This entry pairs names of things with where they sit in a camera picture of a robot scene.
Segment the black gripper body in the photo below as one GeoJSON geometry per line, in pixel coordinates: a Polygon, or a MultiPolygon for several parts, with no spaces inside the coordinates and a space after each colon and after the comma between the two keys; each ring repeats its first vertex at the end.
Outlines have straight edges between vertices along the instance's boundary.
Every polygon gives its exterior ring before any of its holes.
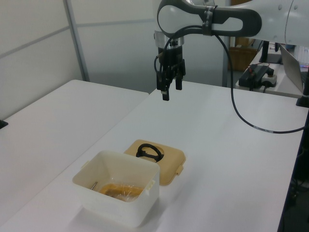
{"type": "Polygon", "coordinates": [[[183,47],[178,46],[176,48],[167,49],[164,55],[164,60],[159,59],[160,64],[163,65],[163,68],[169,66],[174,66],[183,61],[183,47]]]}

